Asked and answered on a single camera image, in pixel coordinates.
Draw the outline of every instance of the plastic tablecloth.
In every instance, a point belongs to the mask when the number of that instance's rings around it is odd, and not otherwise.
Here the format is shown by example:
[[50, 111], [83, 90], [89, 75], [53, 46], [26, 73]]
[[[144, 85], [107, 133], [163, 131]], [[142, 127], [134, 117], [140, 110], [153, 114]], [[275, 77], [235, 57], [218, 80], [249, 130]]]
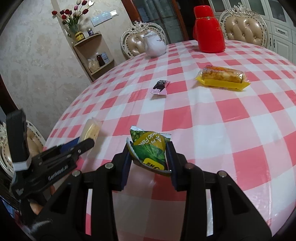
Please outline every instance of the plastic tablecloth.
[[[194, 78], [206, 65], [242, 70], [251, 84], [243, 91], [202, 86]], [[59, 119], [46, 147], [78, 137], [91, 117], [103, 121], [93, 150], [78, 160], [78, 168], [88, 172], [123, 151], [132, 125], [171, 133], [188, 162], [205, 171], [227, 171], [274, 234], [296, 200], [295, 78], [296, 66], [260, 46], [226, 40], [225, 52], [207, 54], [196, 41], [170, 44], [165, 55], [140, 54], [86, 88]], [[166, 96], [149, 93], [158, 80], [170, 81]], [[119, 240], [179, 240], [185, 199], [170, 178], [132, 164], [125, 189], [113, 193]], [[210, 234], [210, 207], [208, 213]], [[89, 201], [87, 233], [90, 214]]]

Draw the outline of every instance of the red thermos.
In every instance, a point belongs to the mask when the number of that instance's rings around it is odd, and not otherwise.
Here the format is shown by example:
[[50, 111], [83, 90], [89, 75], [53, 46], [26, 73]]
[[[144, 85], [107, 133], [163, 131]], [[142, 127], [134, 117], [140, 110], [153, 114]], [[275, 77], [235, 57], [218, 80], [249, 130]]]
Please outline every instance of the red thermos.
[[194, 7], [195, 25], [193, 38], [198, 41], [200, 51], [220, 53], [225, 50], [225, 41], [218, 20], [210, 6]]

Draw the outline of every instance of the metal bolt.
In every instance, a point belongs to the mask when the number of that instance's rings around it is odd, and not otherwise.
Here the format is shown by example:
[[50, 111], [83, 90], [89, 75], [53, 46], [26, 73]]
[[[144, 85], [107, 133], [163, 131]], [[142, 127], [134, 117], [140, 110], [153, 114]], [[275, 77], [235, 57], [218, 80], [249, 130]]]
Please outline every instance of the metal bolt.
[[108, 163], [105, 164], [105, 167], [106, 167], [107, 169], [111, 169], [111, 168], [114, 167], [114, 164], [113, 164], [112, 162], [108, 162]]
[[195, 165], [192, 164], [192, 163], [186, 163], [185, 164], [185, 168], [188, 169], [188, 170], [193, 169], [194, 167], [195, 167]]
[[80, 175], [80, 171], [79, 170], [74, 170], [73, 172], [72, 172], [72, 176], [74, 176], [74, 177], [77, 177], [77, 176], [79, 176]]
[[227, 173], [225, 171], [219, 171], [218, 174], [219, 174], [220, 177], [226, 177], [227, 176]]

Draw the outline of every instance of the red and white tablecloth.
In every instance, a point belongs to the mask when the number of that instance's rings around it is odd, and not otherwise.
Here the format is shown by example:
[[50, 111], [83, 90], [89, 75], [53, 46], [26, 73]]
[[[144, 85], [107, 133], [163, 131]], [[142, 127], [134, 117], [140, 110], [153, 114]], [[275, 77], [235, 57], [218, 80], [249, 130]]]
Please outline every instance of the red and white tablecloth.
[[[194, 78], [206, 65], [245, 71], [251, 84], [241, 92], [204, 87]], [[103, 121], [92, 152], [78, 161], [88, 172], [123, 151], [132, 125], [171, 133], [188, 162], [226, 170], [274, 234], [296, 200], [295, 79], [296, 66], [256, 45], [226, 41], [225, 52], [206, 54], [196, 41], [171, 44], [165, 55], [141, 54], [90, 85], [57, 122], [46, 147], [78, 137], [91, 117]], [[171, 82], [168, 95], [149, 93], [158, 80]], [[168, 177], [132, 164], [127, 186], [113, 193], [119, 240], [179, 240], [185, 198]]]

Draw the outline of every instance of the chair back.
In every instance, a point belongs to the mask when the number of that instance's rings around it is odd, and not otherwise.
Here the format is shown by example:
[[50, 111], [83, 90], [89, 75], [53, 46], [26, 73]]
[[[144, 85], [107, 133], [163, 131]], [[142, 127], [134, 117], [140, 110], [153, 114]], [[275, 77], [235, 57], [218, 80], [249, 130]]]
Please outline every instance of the chair back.
[[[27, 142], [31, 156], [36, 156], [43, 151], [45, 139], [37, 130], [37, 128], [27, 120]], [[12, 159], [8, 146], [6, 124], [0, 125], [0, 166], [11, 177], [14, 171], [12, 167]]]
[[132, 58], [145, 52], [143, 37], [147, 30], [159, 35], [166, 44], [165, 33], [156, 23], [142, 23], [135, 21], [134, 24], [123, 33], [120, 39], [121, 49], [128, 58]]
[[267, 47], [268, 32], [264, 19], [256, 12], [234, 6], [221, 13], [219, 22], [225, 38]]

